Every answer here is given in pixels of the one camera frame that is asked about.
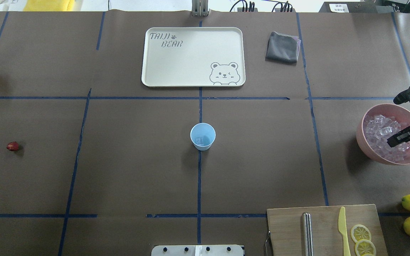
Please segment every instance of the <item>small red object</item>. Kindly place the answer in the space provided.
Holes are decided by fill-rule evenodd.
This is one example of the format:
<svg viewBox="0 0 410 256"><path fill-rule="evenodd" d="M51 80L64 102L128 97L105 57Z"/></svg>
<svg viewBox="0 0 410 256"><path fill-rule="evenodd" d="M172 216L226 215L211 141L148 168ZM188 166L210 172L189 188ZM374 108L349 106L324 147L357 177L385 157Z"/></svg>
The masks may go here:
<svg viewBox="0 0 410 256"><path fill-rule="evenodd" d="M10 151L17 151L18 148L18 143L16 141L12 141L11 143L7 144L7 149L9 149Z"/></svg>

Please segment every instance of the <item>yellow knife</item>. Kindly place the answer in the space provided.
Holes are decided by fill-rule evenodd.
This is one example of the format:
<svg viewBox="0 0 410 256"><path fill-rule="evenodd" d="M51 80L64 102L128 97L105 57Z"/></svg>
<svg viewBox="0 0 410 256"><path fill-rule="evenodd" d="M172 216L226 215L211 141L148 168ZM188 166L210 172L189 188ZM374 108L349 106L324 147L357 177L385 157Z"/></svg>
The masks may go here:
<svg viewBox="0 0 410 256"><path fill-rule="evenodd" d="M343 256L350 256L346 226L346 208L344 207L341 207L340 215L338 216L338 230L343 235Z"/></svg>

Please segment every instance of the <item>yellow cloth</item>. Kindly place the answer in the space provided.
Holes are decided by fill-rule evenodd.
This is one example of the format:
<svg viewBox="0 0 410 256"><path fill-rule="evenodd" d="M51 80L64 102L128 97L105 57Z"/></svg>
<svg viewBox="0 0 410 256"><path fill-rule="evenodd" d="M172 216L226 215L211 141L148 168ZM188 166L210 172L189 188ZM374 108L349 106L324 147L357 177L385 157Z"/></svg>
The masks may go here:
<svg viewBox="0 0 410 256"><path fill-rule="evenodd" d="M24 11L71 11L74 0L28 0Z"/></svg>

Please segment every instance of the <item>bear face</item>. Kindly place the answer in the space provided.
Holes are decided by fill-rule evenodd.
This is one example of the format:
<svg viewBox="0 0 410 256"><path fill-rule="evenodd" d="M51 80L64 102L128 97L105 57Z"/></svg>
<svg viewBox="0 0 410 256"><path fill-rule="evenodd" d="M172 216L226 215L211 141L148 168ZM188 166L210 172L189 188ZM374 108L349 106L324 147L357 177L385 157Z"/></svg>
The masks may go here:
<svg viewBox="0 0 410 256"><path fill-rule="evenodd" d="M240 80L240 75L236 71L237 68L238 65L236 63L229 63L229 65L212 63L210 81L212 81L214 85L236 85Z"/></svg>

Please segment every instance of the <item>lemon slice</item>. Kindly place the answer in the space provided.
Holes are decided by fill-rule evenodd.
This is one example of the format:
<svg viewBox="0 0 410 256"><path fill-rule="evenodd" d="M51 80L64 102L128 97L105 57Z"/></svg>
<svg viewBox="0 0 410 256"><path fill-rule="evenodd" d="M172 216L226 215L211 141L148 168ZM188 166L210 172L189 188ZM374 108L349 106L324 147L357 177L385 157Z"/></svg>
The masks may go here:
<svg viewBox="0 0 410 256"><path fill-rule="evenodd" d="M357 242L362 239L371 241L371 232L364 225L355 225L350 230L350 236L354 242Z"/></svg>
<svg viewBox="0 0 410 256"><path fill-rule="evenodd" d="M365 254L376 256L376 248L370 240L358 240L357 243L355 243L355 254L357 256L363 256Z"/></svg>

